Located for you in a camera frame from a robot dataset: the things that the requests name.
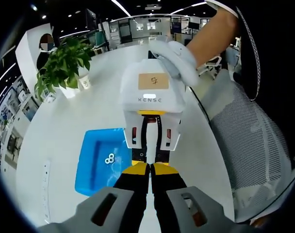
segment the power strip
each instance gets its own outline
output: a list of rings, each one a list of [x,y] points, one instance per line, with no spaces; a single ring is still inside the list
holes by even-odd
[[[43,179],[42,179],[42,204],[44,208],[44,221],[50,223],[49,214],[49,169],[50,160],[47,160],[43,166]]]

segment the mesh chair back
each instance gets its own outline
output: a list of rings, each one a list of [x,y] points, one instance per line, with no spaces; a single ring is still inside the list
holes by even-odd
[[[236,222],[246,221],[289,184],[291,163],[284,137],[226,70],[219,73],[202,103],[228,170]]]

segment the blue plastic container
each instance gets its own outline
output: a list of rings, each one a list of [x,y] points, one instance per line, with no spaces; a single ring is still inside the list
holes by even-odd
[[[109,154],[114,162],[106,164]],[[127,148],[122,128],[90,130],[85,133],[75,179],[75,190],[92,196],[106,186],[114,186],[117,179],[131,166],[131,149]]]

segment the white pillar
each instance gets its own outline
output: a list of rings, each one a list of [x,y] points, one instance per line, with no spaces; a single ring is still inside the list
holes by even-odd
[[[15,51],[22,78],[33,96],[35,96],[34,85],[37,81],[36,61],[40,55],[39,44],[44,34],[52,35],[49,23],[26,31]]]

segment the window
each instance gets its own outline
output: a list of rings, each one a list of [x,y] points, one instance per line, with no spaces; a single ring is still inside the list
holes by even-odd
[[[206,23],[208,23],[208,22],[209,22],[209,19],[207,19],[207,18],[201,19],[200,20],[200,27],[203,28],[203,26],[205,26]]]
[[[147,29],[148,30],[155,30],[156,29],[155,22],[149,22],[149,23],[147,23]]]
[[[137,24],[137,31],[143,31],[143,23]]]
[[[112,33],[117,32],[117,28],[110,28]]]

